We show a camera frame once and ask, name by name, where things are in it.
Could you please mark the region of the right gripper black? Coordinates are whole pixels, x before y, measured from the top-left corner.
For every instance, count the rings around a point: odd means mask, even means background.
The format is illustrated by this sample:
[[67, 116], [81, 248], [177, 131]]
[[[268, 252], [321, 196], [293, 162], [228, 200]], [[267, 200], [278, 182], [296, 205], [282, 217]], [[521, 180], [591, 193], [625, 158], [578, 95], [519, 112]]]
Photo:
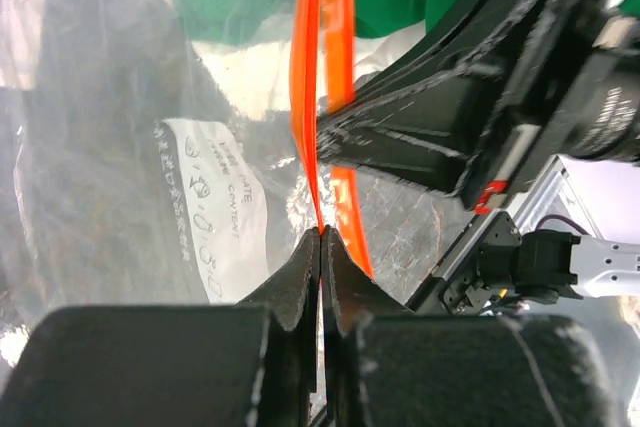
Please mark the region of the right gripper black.
[[556, 154], [638, 164], [639, 17], [606, 0], [456, 0], [349, 107], [319, 119], [317, 145], [324, 163], [477, 212], [527, 191]]

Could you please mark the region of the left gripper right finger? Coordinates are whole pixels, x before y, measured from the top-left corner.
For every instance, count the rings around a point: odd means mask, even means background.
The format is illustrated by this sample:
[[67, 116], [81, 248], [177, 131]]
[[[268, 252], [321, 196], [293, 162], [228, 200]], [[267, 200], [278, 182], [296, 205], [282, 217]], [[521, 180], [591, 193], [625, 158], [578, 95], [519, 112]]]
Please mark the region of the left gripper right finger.
[[591, 333], [559, 316], [419, 315], [321, 236], [327, 414], [336, 426], [621, 426]]

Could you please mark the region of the clear zip top bag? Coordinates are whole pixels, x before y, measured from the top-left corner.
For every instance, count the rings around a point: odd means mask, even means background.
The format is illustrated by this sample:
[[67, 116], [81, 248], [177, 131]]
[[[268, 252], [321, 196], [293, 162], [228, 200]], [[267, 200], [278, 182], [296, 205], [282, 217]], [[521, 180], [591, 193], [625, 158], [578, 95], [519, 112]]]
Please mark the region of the clear zip top bag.
[[290, 130], [296, 0], [1, 0], [1, 373], [51, 311], [236, 302], [350, 194]]

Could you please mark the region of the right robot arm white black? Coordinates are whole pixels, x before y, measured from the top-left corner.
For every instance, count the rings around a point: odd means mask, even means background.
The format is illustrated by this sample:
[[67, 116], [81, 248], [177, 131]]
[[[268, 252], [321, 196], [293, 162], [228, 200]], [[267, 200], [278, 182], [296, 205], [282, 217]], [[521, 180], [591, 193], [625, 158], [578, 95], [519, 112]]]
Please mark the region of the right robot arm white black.
[[320, 161], [485, 213], [548, 159], [639, 161], [639, 19], [607, 0], [456, 0], [317, 129]]

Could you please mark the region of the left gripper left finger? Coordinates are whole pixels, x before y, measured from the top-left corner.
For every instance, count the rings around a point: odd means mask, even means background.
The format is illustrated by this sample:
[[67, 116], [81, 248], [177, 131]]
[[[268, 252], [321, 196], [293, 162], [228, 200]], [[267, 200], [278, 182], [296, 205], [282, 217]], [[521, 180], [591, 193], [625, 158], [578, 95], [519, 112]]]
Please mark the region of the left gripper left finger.
[[316, 382], [320, 235], [234, 305], [49, 314], [1, 395], [5, 426], [304, 426]]

